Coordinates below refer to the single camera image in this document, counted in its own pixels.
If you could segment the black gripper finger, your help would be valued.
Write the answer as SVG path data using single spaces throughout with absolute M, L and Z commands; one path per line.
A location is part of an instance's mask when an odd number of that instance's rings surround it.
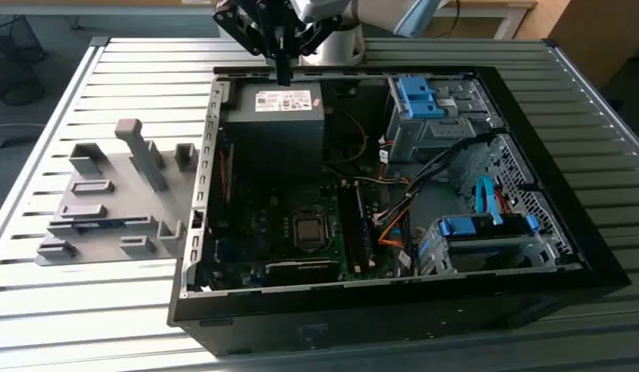
M 213 12 L 213 21 L 252 55 L 263 55 L 274 63 L 278 83 L 284 84 L 284 60 L 279 59 L 274 29 L 267 25 L 248 24 L 240 14 L 241 10 L 246 8 L 239 4 L 219 4 Z
M 303 32 L 295 26 L 284 27 L 284 85 L 291 84 L 294 76 L 292 61 L 300 56 L 315 53 L 320 44 L 334 32 L 334 21 L 319 21 Z

